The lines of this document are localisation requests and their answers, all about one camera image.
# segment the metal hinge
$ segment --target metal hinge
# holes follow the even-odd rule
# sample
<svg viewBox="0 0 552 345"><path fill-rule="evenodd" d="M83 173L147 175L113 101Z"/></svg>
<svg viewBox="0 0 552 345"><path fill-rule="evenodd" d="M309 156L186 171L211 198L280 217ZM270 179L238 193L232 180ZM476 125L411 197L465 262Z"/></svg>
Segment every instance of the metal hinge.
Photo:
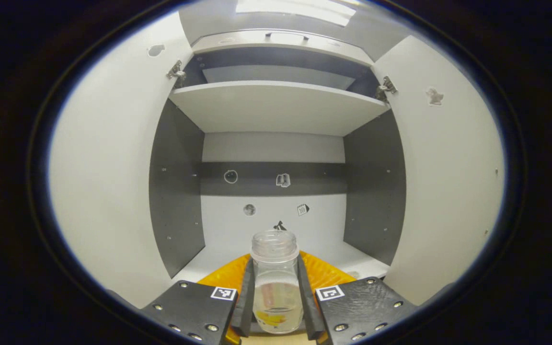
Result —
<svg viewBox="0 0 552 345"><path fill-rule="evenodd" d="M179 83L179 85L182 85L182 83L184 82L184 79L186 79L186 73L180 70L180 66L182 66L182 61L180 60L176 61L176 63L171 68L171 70L169 70L166 76L168 79L178 77L177 83Z"/></svg>
<svg viewBox="0 0 552 345"><path fill-rule="evenodd" d="M385 103L389 103L389 100L387 100L386 91L389 91L391 93L396 93L397 88L395 85L393 85L393 82L389 78L389 76L385 76L383 78L383 85L379 85L379 87L376 88L376 99L379 101L383 101Z"/></svg>

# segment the ceiling light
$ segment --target ceiling light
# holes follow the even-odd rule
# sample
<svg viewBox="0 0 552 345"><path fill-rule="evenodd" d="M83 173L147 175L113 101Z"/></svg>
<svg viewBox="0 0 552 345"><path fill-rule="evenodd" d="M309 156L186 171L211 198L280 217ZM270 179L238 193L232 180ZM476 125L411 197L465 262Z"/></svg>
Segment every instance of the ceiling light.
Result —
<svg viewBox="0 0 552 345"><path fill-rule="evenodd" d="M328 0L238 0L236 13L255 12L291 13L346 26L356 11Z"/></svg>

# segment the orange gripper base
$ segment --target orange gripper base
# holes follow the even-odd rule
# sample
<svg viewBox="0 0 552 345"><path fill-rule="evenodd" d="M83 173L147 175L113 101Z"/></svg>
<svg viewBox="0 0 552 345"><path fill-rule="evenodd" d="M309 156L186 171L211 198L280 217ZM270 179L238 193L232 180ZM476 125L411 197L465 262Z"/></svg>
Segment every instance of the orange gripper base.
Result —
<svg viewBox="0 0 552 345"><path fill-rule="evenodd" d="M302 251L299 253L302 255L302 260L304 260L308 274L308 281L310 282L313 294L318 288L355 281L355 278L347 275L343 271L340 271L340 269L333 267L327 262ZM208 286L219 286L222 288L234 288L238 291L239 295L242 292L242 279L244 277L244 271L246 269L246 265L248 264L248 260L250 260L250 254L239 257L210 273L197 283ZM240 343L239 334L237 334L231 327L227 329L225 338L230 344L238 345Z"/></svg>

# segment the bolt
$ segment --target bolt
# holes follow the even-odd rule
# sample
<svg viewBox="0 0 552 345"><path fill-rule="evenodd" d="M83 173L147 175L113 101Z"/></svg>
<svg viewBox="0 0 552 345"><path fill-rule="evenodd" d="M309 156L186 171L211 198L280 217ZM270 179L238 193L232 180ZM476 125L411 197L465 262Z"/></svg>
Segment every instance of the bolt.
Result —
<svg viewBox="0 0 552 345"><path fill-rule="evenodd" d="M363 338L364 336L366 336L365 333L355 334L355 335L353 336L353 338L351 338L351 340L358 340L358 339Z"/></svg>

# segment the clear plastic jar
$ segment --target clear plastic jar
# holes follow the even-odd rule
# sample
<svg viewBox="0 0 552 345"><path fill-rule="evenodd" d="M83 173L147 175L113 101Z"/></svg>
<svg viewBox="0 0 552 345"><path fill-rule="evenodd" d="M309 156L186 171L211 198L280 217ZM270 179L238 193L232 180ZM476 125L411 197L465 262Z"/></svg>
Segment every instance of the clear plastic jar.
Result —
<svg viewBox="0 0 552 345"><path fill-rule="evenodd" d="M299 328L304 316L299 292L297 240L290 231L268 230L253 236L253 313L259 327L271 334Z"/></svg>

